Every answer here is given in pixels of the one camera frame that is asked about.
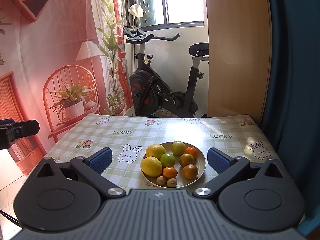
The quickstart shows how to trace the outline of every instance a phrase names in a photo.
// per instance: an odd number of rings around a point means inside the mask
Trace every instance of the bike handlebar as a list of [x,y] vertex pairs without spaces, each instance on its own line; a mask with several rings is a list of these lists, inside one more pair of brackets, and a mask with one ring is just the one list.
[[160,36],[153,36],[153,34],[149,34],[147,37],[141,39],[141,37],[136,38],[130,38],[126,39],[126,43],[130,44],[143,44],[150,40],[164,40],[164,41],[175,41],[177,38],[179,38],[181,35],[178,33],[173,38],[166,38],[166,37],[160,37]]
[[179,38],[181,35],[178,33],[173,38],[166,38],[166,37],[160,37],[160,36],[154,36],[152,40],[164,40],[164,41],[175,41],[177,38]]
[[126,39],[125,42],[130,44],[142,44],[150,41],[153,37],[154,37],[153,34],[149,34],[147,37],[143,38],[142,40],[140,37],[137,37],[137,38]]

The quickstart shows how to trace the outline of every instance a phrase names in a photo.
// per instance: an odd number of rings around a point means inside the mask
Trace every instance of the window frame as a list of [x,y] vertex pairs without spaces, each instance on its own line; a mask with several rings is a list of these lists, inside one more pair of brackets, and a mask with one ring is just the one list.
[[[132,25],[132,17],[129,14],[129,7],[133,4],[136,4],[136,0],[126,0],[127,5],[125,6],[126,14],[127,14],[127,25]],[[145,32],[147,31],[155,31],[155,30],[163,30],[163,29],[171,29],[171,28],[181,28],[181,27],[204,27],[204,21],[193,21],[193,22],[181,22],[181,23],[169,23],[169,16],[168,16],[168,5],[167,0],[162,0],[163,6],[163,24],[157,25],[150,25],[141,27],[141,29]]]

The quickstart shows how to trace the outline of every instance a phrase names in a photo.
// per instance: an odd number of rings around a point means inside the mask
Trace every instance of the blue curtain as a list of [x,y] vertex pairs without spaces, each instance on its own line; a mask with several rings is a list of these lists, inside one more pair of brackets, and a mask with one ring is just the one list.
[[261,129],[306,200],[320,203],[320,0],[270,0],[272,60]]

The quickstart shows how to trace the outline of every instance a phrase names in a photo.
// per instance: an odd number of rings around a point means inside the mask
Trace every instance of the window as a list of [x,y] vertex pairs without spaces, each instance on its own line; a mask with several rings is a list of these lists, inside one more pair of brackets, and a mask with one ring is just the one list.
[[128,7],[133,4],[144,10],[136,25],[145,31],[204,25],[203,0],[128,0]]

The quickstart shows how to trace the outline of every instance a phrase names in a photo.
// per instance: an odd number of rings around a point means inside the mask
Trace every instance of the tile floor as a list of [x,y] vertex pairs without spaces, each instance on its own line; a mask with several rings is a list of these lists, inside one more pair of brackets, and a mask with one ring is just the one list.
[[[13,200],[25,181],[7,150],[0,150],[0,209],[16,218]],[[0,239],[9,240],[20,230],[18,226],[0,215]]]

